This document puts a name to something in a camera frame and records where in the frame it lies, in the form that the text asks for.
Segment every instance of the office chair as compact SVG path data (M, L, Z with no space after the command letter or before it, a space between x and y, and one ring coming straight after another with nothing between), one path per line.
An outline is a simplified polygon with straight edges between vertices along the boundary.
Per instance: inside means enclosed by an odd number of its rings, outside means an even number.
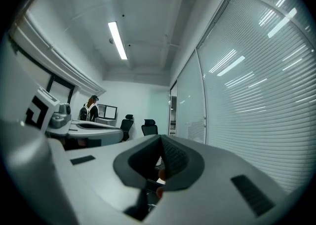
M125 118L126 119L122 120L122 124L120 125L120 129L123 130L122 141L126 141L129 138L128 132L134 123L132 114L127 114Z
M154 120L145 120L145 125L142 125L144 136L158 134L158 127L155 124L156 122Z

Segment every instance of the cap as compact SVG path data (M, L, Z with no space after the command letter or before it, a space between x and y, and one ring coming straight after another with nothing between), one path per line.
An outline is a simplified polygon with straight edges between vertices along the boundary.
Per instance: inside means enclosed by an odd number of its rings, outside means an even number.
M96 96L96 95L92 95L91 98L93 98L93 99L95 99L97 101L99 100L98 96Z

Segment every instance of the white wall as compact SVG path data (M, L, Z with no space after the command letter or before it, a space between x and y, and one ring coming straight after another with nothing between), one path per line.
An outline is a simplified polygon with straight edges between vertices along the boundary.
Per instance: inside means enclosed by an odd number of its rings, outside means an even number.
M84 29L70 22L70 15L65 17L62 12L69 3L56 0L35 0L28 10L28 14L36 23L41 35L52 43L54 48L62 52L72 66L96 83L103 77L104 63L93 52L93 45L82 47L81 41L91 40Z
M144 136L141 129L144 119L154 119L159 134L168 133L168 86L120 81L103 81L102 86L107 92L99 97L99 103L118 108L116 127L120 127L127 114L134 115L129 131L131 139Z
M206 31L212 16L222 0L196 0L186 29L181 38L180 48L171 67L170 86L174 84L181 70Z

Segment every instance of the white desk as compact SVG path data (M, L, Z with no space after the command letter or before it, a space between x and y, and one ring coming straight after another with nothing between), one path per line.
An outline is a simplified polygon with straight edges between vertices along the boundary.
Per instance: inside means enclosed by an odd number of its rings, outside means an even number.
M106 125L110 125L110 126L114 126L116 120L109 120L109 119L103 119L103 118L97 118L96 122L98 123L102 123L102 124L106 124Z

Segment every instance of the white ceiling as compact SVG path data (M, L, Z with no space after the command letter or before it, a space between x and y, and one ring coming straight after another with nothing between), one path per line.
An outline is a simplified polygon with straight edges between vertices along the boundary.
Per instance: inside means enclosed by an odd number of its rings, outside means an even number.
M170 70L195 0L50 0L81 48L98 54L106 73ZM128 60L109 43L117 21Z

